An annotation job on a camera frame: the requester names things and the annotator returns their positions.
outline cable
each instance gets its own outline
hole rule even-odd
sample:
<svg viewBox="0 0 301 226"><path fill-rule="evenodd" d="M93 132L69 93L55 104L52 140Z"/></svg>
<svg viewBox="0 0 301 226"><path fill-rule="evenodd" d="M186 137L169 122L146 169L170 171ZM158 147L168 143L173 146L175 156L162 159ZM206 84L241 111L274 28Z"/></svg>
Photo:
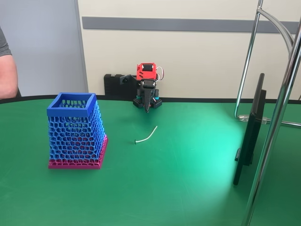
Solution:
<svg viewBox="0 0 301 226"><path fill-rule="evenodd" d="M162 67L157 67L156 70L157 70L158 68L160 68L160 69L162 70L162 78L161 78L161 75L160 75L159 73L157 73L157 75L159 76L159 80L157 80L157 81L162 81L163 78L164 78L164 70L163 70Z"/></svg>
<svg viewBox="0 0 301 226"><path fill-rule="evenodd" d="M152 134L155 132L155 130L156 130L157 127L158 127L158 126L156 126L156 127L154 128L154 130L152 131L152 133L151 133L147 138L145 138L145 139L143 139L143 140L135 140L135 144L140 143L140 142L143 142L143 141L146 141L148 138L150 138L150 137L152 136Z"/></svg>

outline green table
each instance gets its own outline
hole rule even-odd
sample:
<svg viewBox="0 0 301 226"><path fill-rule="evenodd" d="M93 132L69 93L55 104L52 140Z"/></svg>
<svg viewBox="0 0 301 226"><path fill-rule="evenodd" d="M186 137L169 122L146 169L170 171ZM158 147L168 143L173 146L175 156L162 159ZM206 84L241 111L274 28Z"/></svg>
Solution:
<svg viewBox="0 0 301 226"><path fill-rule="evenodd" d="M131 102L100 100L109 138L102 168L48 169L51 101L0 105L0 225L240 225L268 125L234 187L246 128L233 119L234 103L164 103L146 114ZM240 112L250 108L241 104ZM266 104L264 115L273 109ZM288 105L284 119L301 121L301 105ZM252 225L300 225L300 143L300 129L281 127Z"/></svg>

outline gray door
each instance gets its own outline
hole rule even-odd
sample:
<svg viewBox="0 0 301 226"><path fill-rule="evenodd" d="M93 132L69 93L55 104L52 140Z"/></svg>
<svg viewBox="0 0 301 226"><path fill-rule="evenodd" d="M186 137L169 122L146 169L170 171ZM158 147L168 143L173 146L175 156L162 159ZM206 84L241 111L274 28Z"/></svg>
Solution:
<svg viewBox="0 0 301 226"><path fill-rule="evenodd" d="M0 0L22 96L87 91L75 0Z"/></svg>

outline black monitor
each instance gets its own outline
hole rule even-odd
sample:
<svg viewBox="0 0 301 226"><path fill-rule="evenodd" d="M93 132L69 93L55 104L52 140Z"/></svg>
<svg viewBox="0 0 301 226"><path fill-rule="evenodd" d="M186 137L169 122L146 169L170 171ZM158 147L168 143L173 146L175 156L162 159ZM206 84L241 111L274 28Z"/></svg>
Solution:
<svg viewBox="0 0 301 226"><path fill-rule="evenodd" d="M265 104L266 91L262 89L263 79L264 74L261 73L249 115L248 124L246 126L244 140L241 148L239 148L236 153L235 160L237 161L237 166L233 180L234 185L238 185L243 165L249 166L252 164L253 152L261 126Z"/></svg>

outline honeycomb mesh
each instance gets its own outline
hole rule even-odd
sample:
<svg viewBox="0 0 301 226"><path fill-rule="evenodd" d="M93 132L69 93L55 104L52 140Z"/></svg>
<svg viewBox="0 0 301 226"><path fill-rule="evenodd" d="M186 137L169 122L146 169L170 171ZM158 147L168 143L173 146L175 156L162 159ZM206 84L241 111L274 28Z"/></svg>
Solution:
<svg viewBox="0 0 301 226"><path fill-rule="evenodd" d="M104 136L103 146L100 152L98 160L94 159L50 159L49 167L50 168L59 168L59 169L100 169L105 149L108 143L107 136Z"/></svg>
<svg viewBox="0 0 301 226"><path fill-rule="evenodd" d="M63 100L60 107L86 107L86 101ZM106 135L99 106L89 117L48 117L49 164L98 164Z"/></svg>
<svg viewBox="0 0 301 226"><path fill-rule="evenodd" d="M85 100L62 100L60 107L85 108L87 102Z"/></svg>

